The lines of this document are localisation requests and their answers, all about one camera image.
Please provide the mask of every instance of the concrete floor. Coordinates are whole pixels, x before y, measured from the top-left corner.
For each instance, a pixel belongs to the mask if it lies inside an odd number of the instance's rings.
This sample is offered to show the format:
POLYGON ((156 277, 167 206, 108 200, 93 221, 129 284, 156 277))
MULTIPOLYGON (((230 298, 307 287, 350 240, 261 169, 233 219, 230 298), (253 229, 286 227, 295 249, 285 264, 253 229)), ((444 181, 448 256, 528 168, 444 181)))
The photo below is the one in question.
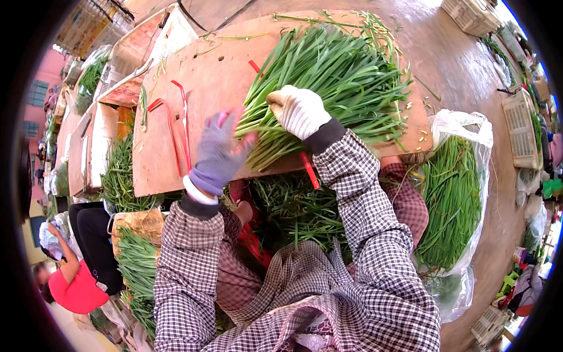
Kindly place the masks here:
MULTIPOLYGON (((147 18, 171 0, 126 0, 136 20, 147 18)), ((190 14, 206 29, 217 28, 247 0, 213 1, 185 0, 190 14)), ((378 14, 388 27, 394 28, 392 16, 402 31, 396 35, 404 56, 410 60, 411 71, 424 81, 441 102, 432 98, 421 86, 421 94, 430 96, 436 109, 480 112, 493 124, 494 148, 490 165, 489 199, 485 223, 473 257, 477 279, 473 304, 459 319, 442 325, 442 351, 466 351, 473 341, 471 326, 501 288, 509 271, 514 249, 524 231, 523 209, 515 205, 516 170, 512 165, 511 146, 501 101, 502 88, 491 55, 477 41, 465 34, 444 12, 441 0, 258 0, 240 14, 233 23, 272 14, 324 8, 327 10, 364 10, 378 14)), ((203 31, 194 29, 198 34, 203 31)))

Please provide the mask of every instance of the checkered shirt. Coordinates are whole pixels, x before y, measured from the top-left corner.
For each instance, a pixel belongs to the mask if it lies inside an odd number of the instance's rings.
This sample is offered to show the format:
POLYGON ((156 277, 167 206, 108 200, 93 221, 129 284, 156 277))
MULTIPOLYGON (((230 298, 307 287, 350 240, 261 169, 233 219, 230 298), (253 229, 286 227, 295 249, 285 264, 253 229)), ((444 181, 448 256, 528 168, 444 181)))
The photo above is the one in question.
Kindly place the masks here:
POLYGON ((200 220, 174 204, 154 285, 156 351, 277 351, 319 311, 342 351, 440 349, 438 309, 409 259, 409 228, 397 221, 379 185, 379 161, 351 131, 313 161, 337 193, 356 282, 338 246, 328 255, 314 242, 285 247, 254 300, 229 312, 237 326, 216 337, 223 217, 200 220))

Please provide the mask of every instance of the purple glove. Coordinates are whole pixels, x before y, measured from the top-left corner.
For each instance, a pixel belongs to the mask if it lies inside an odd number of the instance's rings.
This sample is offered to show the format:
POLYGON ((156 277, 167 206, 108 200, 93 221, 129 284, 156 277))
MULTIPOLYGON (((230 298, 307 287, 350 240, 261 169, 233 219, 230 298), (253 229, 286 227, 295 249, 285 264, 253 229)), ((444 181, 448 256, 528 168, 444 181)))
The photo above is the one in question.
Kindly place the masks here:
POLYGON ((247 134, 233 149, 235 127, 244 107, 223 110, 205 122, 198 144, 198 162, 190 171, 191 182, 200 190, 213 195, 223 194, 223 187, 235 175, 254 148, 257 132, 247 134))

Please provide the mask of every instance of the checkered sleeve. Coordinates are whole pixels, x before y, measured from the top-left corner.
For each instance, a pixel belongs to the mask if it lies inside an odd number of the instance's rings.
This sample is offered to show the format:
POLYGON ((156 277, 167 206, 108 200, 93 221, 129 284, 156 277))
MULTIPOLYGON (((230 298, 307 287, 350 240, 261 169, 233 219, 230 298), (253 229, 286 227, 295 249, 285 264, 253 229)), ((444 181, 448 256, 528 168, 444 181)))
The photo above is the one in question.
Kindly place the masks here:
POLYGON ((356 280, 400 299, 372 304, 394 306, 392 318, 406 324, 404 328, 412 329, 413 334, 429 334, 430 350, 439 346, 438 310, 410 261, 410 230, 397 221, 379 185, 377 158, 348 130, 321 154, 314 155, 313 161, 323 183, 337 193, 338 211, 357 266, 356 280))
POLYGON ((178 202, 162 231, 154 283, 155 351, 199 351, 216 336, 215 286, 223 217, 201 220, 178 202))

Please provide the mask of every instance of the black pants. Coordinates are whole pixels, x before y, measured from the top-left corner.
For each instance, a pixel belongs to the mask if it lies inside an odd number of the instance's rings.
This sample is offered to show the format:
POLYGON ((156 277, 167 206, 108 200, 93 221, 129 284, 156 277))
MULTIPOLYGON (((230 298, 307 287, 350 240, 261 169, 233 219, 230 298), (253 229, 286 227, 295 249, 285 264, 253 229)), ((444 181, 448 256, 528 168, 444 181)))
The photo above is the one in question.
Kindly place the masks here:
POLYGON ((123 279, 113 256, 107 232, 110 216, 102 202, 73 204, 69 208, 70 226, 92 276, 108 289, 111 296, 123 287, 123 279))

